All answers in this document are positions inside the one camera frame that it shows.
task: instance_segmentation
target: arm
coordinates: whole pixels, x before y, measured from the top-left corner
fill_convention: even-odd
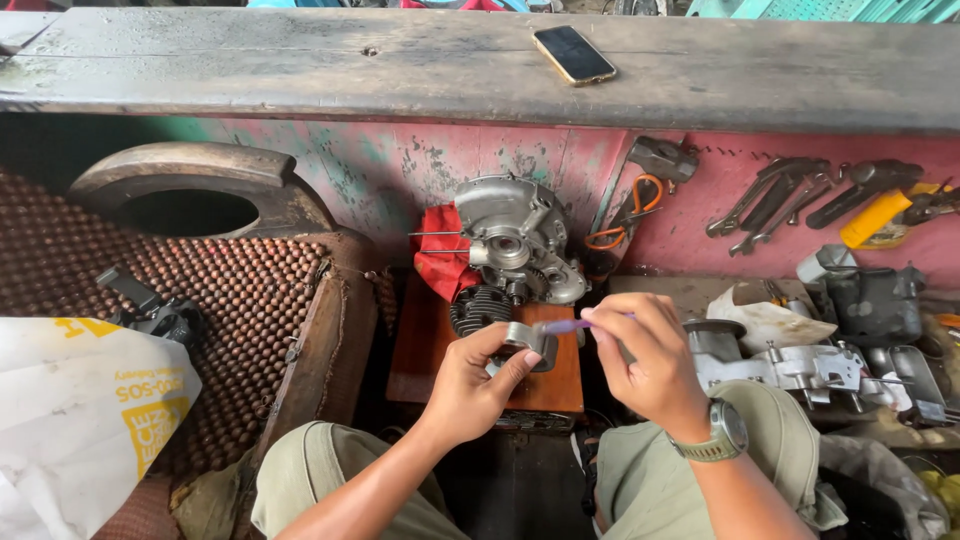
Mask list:
[[[632,313],[631,320],[623,313]],[[675,440],[710,439],[709,399],[697,381],[673,301],[653,294],[619,294],[581,314],[594,327],[597,354],[613,396],[664,428]],[[619,340],[636,358],[627,365]],[[747,454],[714,463],[690,461],[720,540],[814,538]]]
[[[506,334],[507,325],[497,323],[452,343],[430,401],[410,431],[276,540],[378,538],[447,452],[493,426],[514,387],[540,361],[540,355],[521,351],[491,379],[484,366]]]

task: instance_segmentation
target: hand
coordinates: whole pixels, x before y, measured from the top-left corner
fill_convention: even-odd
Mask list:
[[[491,378],[484,368],[506,336],[507,324],[494,323],[446,348],[430,401],[417,421],[444,451],[490,430],[516,385],[540,362],[540,355],[524,349]]]
[[[697,381],[686,331],[670,297],[615,294],[596,308],[584,308],[581,317],[594,325],[597,354],[617,400],[679,442],[710,439],[709,398]],[[617,340],[636,363],[627,365]]]

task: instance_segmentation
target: left hand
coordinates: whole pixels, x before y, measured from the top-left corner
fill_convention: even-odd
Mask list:
[[[491,378],[484,368],[506,336],[507,324],[494,323],[446,348],[430,401],[417,421],[445,451],[490,430],[511,392],[540,361],[540,355],[524,349]]]

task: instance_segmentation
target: watch face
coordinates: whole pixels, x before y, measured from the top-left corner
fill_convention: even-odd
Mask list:
[[[723,411],[723,424],[730,442],[740,452],[747,450],[747,425],[732,405],[726,404]]]

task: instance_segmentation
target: phone screen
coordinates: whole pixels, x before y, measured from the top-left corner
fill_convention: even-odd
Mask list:
[[[577,81],[613,73],[607,59],[587,43],[571,26],[558,26],[534,32],[534,38]]]

